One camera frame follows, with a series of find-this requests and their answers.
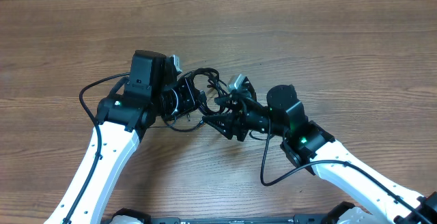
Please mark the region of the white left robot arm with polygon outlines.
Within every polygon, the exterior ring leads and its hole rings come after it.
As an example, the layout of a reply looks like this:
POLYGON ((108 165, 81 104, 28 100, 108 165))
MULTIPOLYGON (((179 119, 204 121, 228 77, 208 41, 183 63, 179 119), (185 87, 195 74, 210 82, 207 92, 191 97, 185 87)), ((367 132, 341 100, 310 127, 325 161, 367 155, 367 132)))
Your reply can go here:
POLYGON ((168 127, 196 108, 194 89, 182 73, 180 58, 137 50, 130 71, 98 103, 84 110, 94 125, 87 151, 47 223, 99 223, 116 182, 147 129, 157 117, 168 127))

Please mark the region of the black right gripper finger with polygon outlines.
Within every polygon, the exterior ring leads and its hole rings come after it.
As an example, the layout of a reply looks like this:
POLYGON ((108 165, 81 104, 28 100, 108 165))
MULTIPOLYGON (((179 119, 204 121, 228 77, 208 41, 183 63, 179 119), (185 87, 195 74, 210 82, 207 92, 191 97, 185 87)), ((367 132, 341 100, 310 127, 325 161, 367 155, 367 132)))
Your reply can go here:
POLYGON ((209 126, 220 132, 225 138, 232 139, 238 136, 238 128, 235 124, 236 116, 232 114, 203 116, 202 120, 209 126))
POLYGON ((214 99, 215 103, 221 107, 231 110, 243 110, 246 105, 238 96, 221 96, 214 99))

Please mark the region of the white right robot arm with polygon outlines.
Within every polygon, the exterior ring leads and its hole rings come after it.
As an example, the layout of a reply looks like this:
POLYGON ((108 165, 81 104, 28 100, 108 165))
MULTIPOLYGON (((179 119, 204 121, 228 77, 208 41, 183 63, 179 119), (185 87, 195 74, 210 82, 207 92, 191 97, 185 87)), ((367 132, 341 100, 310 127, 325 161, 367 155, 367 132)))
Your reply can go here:
POLYGON ((294 169, 266 182, 274 185, 297 171, 334 184, 369 211, 381 223, 435 223, 436 194, 429 197, 403 187, 372 169, 349 152, 333 135, 305 115, 293 85, 277 85, 262 106, 248 89, 238 88, 216 98, 229 113, 209 115, 204 122, 224 137, 244 141, 254 130, 282 138, 281 149, 294 169))

